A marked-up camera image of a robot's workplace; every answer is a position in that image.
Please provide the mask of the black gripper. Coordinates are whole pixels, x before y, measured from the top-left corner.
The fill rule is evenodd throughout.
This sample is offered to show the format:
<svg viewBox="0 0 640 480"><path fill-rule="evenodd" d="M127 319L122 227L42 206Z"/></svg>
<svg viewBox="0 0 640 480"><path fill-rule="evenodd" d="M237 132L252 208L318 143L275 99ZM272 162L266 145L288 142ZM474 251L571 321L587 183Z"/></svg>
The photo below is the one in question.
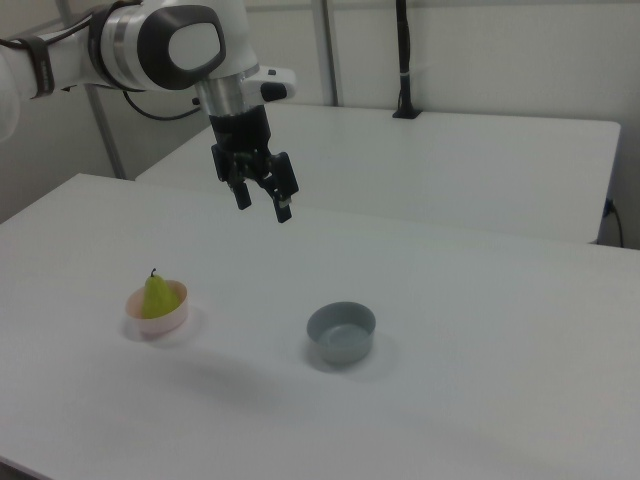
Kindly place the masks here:
<svg viewBox="0 0 640 480"><path fill-rule="evenodd" d="M251 198L244 164L234 153L258 152L267 157L256 182L272 199L277 221L288 221L292 217L291 199L299 186L288 154L271 155L268 146L271 131L265 107L256 106L237 115L210 116L209 120L216 139L216 145L211 147L216 174L229 186L238 208L248 208Z"/></svg>

